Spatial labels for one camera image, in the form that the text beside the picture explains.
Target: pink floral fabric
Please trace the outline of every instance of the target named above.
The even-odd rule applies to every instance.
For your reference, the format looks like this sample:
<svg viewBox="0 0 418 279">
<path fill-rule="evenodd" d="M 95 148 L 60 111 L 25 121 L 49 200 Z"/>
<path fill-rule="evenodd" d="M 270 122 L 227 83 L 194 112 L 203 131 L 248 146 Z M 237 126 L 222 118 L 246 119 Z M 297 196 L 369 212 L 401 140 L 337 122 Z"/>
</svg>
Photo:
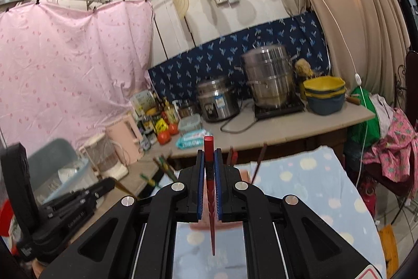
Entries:
<svg viewBox="0 0 418 279">
<path fill-rule="evenodd" d="M 409 157 L 414 153 L 414 174 L 410 174 Z M 404 182 L 414 177 L 410 197 L 415 197 L 418 189 L 418 134 L 400 108 L 395 108 L 393 120 L 384 139 L 379 140 L 371 150 L 363 155 L 363 163 L 380 163 L 382 175 L 393 182 Z"/>
<path fill-rule="evenodd" d="M 28 154 L 55 138 L 75 148 L 146 88 L 152 8 L 141 0 L 94 12 L 34 2 L 0 14 L 0 126 Z"/>
</svg>

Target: pot handle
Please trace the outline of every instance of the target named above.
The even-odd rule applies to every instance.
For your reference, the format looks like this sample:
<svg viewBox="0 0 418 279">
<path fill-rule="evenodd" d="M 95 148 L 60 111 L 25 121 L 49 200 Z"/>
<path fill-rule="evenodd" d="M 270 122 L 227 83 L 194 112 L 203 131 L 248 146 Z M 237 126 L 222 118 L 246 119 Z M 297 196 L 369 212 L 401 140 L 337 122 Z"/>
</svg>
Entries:
<svg viewBox="0 0 418 279">
<path fill-rule="evenodd" d="M 268 83 L 266 81 L 247 81 L 247 84 L 264 84 L 268 88 Z"/>
</svg>

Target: pink floral sheet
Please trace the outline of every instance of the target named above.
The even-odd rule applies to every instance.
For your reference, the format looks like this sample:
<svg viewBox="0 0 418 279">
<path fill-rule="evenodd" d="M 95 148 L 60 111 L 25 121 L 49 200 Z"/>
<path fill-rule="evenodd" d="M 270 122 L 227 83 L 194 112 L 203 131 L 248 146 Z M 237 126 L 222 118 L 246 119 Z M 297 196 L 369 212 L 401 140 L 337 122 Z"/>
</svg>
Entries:
<svg viewBox="0 0 418 279">
<path fill-rule="evenodd" d="M 149 2 L 95 11 L 34 2 L 0 14 L 0 127 L 28 155 L 55 138 L 74 148 L 103 131 L 145 89 Z"/>
</svg>

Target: blue bowl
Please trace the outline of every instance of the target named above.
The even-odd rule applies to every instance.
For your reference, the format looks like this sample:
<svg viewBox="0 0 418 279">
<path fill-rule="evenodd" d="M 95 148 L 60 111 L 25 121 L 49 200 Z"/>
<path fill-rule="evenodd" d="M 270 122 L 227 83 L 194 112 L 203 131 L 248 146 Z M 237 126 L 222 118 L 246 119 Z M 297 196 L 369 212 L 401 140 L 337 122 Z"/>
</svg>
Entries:
<svg viewBox="0 0 418 279">
<path fill-rule="evenodd" d="M 318 115 L 330 115 L 339 112 L 344 104 L 344 94 L 329 98 L 316 99 L 315 97 L 306 97 L 310 109 Z"/>
</svg>

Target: green bag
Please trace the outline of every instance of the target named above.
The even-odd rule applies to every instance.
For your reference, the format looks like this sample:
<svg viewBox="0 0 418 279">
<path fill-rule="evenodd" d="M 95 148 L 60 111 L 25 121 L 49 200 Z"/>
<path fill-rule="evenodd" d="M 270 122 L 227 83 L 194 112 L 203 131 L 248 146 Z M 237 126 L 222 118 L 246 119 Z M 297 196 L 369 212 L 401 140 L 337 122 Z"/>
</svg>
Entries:
<svg viewBox="0 0 418 279">
<path fill-rule="evenodd" d="M 366 89 L 363 89 L 363 95 L 364 95 L 364 99 L 366 100 L 366 103 L 364 103 L 362 90 L 360 89 L 360 87 L 357 87 L 356 89 L 354 89 L 351 94 L 359 94 L 358 98 L 360 99 L 361 105 L 365 106 L 371 112 L 375 113 L 374 118 L 348 128 L 348 138 L 353 140 L 354 142 L 359 143 L 361 146 L 363 146 L 364 135 L 366 134 L 366 125 L 367 125 L 366 143 L 364 147 L 368 148 L 372 144 L 380 140 L 379 118 L 376 113 L 375 106 L 373 105 L 373 103 L 371 102 L 369 98 L 369 92 Z"/>
</svg>

